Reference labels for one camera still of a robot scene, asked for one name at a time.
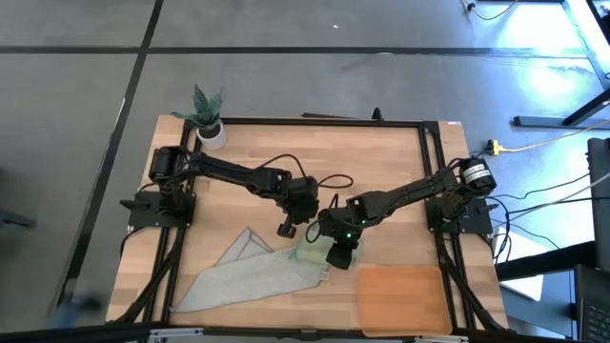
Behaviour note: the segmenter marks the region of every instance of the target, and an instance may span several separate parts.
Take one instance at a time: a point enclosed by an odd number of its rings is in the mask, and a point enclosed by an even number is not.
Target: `gray cloth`
[[[254,233],[250,228],[246,228],[233,242],[231,247],[222,254],[215,265],[221,266],[229,262],[269,252],[273,252],[273,249],[258,234]]]
[[[319,284],[328,267],[291,258],[295,248],[280,252],[270,250],[260,237],[246,229],[215,267],[197,276],[173,311],[202,311],[307,290]]]

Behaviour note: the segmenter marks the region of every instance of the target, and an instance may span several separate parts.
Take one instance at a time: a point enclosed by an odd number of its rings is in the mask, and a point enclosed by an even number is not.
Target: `wooden table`
[[[168,115],[158,119],[152,138],[146,176],[155,148],[178,145],[181,120]],[[447,161],[467,156],[462,127],[456,122],[440,122],[443,150]],[[345,199],[371,190],[387,191],[424,176],[417,130],[405,128],[331,126],[226,126],[227,145],[211,156],[247,167],[257,166],[282,153],[297,156],[305,172],[320,180],[332,173],[347,173],[354,185],[338,190],[339,206]],[[194,133],[190,147],[193,146]],[[432,137],[429,150],[436,170]],[[280,159],[273,163],[298,174],[295,162]],[[214,265],[237,236],[250,227],[274,250],[291,247],[298,239],[275,233],[284,214],[274,201],[259,199],[245,189],[224,182],[198,177],[194,191],[197,202],[193,225],[188,229],[180,262],[174,304],[178,304],[197,275]],[[335,190],[320,189],[320,208],[328,206]],[[306,225],[298,227],[297,236]],[[107,318],[121,315],[142,291],[151,276],[159,229],[146,229],[127,242]],[[428,232],[423,202],[397,210],[383,223],[364,231],[363,254],[359,264],[348,271],[331,268],[330,280],[307,291],[232,304],[196,313],[173,313],[171,323],[192,326],[317,328],[359,330],[356,309],[358,268],[370,266],[437,266],[434,238]],[[498,323],[507,327],[498,279],[489,247],[475,235],[462,235],[461,247],[468,281],[484,307]],[[153,318],[160,317],[165,284],[159,287]],[[464,327],[458,288],[453,285],[457,322]]]

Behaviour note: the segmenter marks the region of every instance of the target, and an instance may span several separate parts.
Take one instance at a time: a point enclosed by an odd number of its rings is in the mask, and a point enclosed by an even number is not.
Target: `yellow cable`
[[[462,6],[468,10],[468,5],[470,5],[466,0],[460,0]],[[494,15],[493,17],[484,17],[482,15],[480,15],[480,13],[477,12],[477,9],[475,9],[474,7],[471,9],[471,11],[477,15],[477,17],[481,18],[482,20],[494,20],[496,18],[498,18],[499,16],[503,15],[504,13],[506,13],[509,9],[511,9],[519,0],[515,0],[509,7],[506,8],[506,10],[503,10],[502,12],[498,13],[497,15]]]
[[[598,126],[601,126],[601,125],[603,125],[603,124],[607,124],[607,123],[610,123],[610,119],[608,119],[608,120],[604,120],[604,121],[602,121],[602,122],[600,122],[600,123],[598,123],[598,124],[596,124],[596,125],[594,125],[594,126],[591,126],[591,127],[585,128],[585,129],[582,129],[582,130],[580,130],[580,131],[576,131],[576,132],[568,133],[568,134],[565,134],[565,135],[563,135],[563,136],[555,137],[555,138],[552,138],[552,139],[549,139],[549,140],[545,140],[545,141],[540,142],[540,143],[532,144],[532,145],[525,146],[525,147],[521,147],[521,148],[516,148],[516,149],[507,149],[507,148],[502,147],[501,145],[498,145],[498,149],[497,149],[497,151],[498,151],[498,152],[519,152],[519,151],[526,151],[526,150],[528,150],[528,149],[537,148],[537,147],[543,146],[543,145],[545,145],[545,144],[549,144],[549,143],[552,143],[552,142],[558,141],[558,140],[560,140],[560,139],[562,139],[562,138],[567,138],[567,137],[570,137],[570,136],[573,136],[573,135],[576,135],[576,134],[579,134],[579,133],[583,133],[583,132],[585,132],[585,131],[592,130],[592,129],[594,129],[594,128],[598,127]]]

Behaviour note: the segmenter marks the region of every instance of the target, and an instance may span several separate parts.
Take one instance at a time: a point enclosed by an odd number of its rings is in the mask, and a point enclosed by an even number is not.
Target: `black floor line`
[[[125,130],[127,119],[129,118],[130,109],[132,108],[132,102],[135,96],[135,91],[137,89],[140,76],[142,75],[142,70],[144,69],[144,63],[146,62],[147,56],[146,48],[151,45],[151,41],[153,40],[154,29],[156,28],[156,24],[159,19],[159,14],[163,7],[163,1],[164,0],[156,0],[154,2],[151,20],[149,21],[149,25],[146,28],[146,34],[144,35],[144,39],[142,40],[141,50],[137,55],[137,59],[135,60],[135,65],[132,71],[132,76],[130,77],[127,89],[125,90],[125,98],[123,100],[123,105],[121,106],[121,110],[119,111],[118,116],[116,118],[116,123],[112,130],[106,151],[104,152],[100,169],[98,170],[97,175],[95,177],[93,188],[87,201],[85,212],[83,213],[83,217],[81,218],[77,237],[73,245],[73,250],[71,252],[71,261],[65,272],[65,277],[62,281],[61,288],[57,290],[57,293],[55,295],[56,301],[53,302],[53,307],[56,307],[56,305],[61,302],[64,296],[64,290],[66,289],[66,284],[70,280],[75,280],[80,274],[81,269],[83,267],[85,256],[87,254],[87,249],[92,239],[92,233],[95,227],[95,222],[97,220],[97,215],[99,214],[99,210],[102,205],[102,200],[104,198],[104,193],[106,191],[106,187],[108,186],[108,181],[111,176],[112,166],[114,165],[114,158],[116,157],[116,153],[118,152],[118,147],[121,142],[121,138],[123,137],[123,131]]]
[[[0,53],[125,54],[141,51],[140,47],[129,46],[0,46]]]
[[[522,58],[587,58],[585,50],[562,49],[549,53],[536,48],[401,48],[401,47],[151,47],[149,54],[268,53],[268,54],[400,54],[447,56],[504,56]]]

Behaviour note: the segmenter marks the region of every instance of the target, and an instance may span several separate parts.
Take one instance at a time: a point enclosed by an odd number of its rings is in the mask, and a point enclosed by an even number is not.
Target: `concrete floor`
[[[166,0],[152,45],[539,48],[551,54],[580,48],[557,4],[518,4],[493,22],[469,18],[458,0],[304,4]],[[502,6],[481,3],[478,9],[492,14]],[[93,0],[3,1],[0,45],[139,46],[152,7],[153,0],[104,5]],[[0,230],[0,331],[45,325],[134,61],[132,54],[0,54],[0,207],[38,220],[34,230]],[[387,119],[461,121],[471,151],[489,138],[518,147],[567,133],[517,129],[510,120],[515,115],[564,116],[602,91],[583,58],[149,55],[80,289],[110,298],[128,218],[118,200],[131,197],[139,185],[156,116],[190,111],[194,83],[205,92],[223,88],[226,116],[309,111],[365,118],[381,107]],[[497,193],[524,194],[586,173],[586,140],[593,136],[609,133],[589,131],[536,150],[488,158]],[[506,204],[524,208],[568,192]],[[516,223],[560,246],[593,237],[587,203],[556,206]],[[101,320],[103,315],[87,322]]]

